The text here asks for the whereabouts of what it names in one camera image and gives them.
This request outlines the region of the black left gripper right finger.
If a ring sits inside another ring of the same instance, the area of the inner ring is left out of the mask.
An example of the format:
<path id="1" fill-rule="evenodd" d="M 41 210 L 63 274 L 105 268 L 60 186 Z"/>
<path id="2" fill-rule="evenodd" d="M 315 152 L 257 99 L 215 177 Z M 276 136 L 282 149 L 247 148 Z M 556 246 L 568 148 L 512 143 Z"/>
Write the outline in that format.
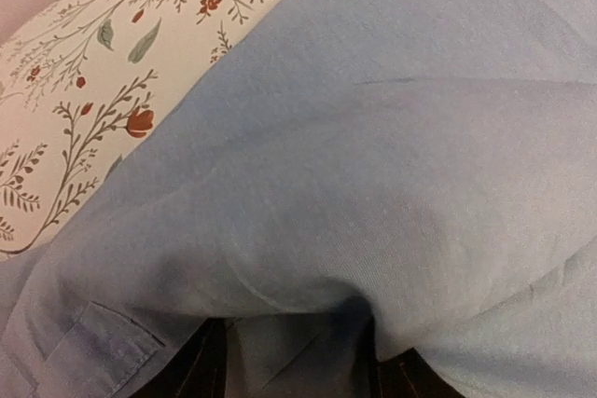
<path id="1" fill-rule="evenodd" d="M 384 362 L 372 355 L 368 373 L 372 398 L 462 398 L 415 349 Z"/>

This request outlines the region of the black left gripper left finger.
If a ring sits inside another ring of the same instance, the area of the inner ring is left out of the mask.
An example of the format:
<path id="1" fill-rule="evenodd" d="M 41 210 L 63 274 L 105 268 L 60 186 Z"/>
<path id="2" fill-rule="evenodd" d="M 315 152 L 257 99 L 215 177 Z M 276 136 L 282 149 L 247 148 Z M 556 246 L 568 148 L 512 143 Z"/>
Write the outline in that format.
<path id="1" fill-rule="evenodd" d="M 228 341 L 223 319 L 209 319 L 163 371 L 157 397 L 224 397 Z"/>

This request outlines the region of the light blue shirt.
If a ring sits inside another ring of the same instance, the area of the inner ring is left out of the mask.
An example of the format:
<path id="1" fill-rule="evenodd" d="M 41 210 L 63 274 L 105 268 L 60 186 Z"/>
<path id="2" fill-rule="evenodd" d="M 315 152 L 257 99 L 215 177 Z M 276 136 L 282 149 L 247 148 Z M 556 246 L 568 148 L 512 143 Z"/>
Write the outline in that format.
<path id="1" fill-rule="evenodd" d="M 55 0 L 1 0 L 1 47 Z M 593 79 L 212 81 L 44 244 L 1 257 L 5 397 L 157 397 L 209 319 L 224 397 L 370 397 L 415 349 L 462 397 L 596 393 Z"/>

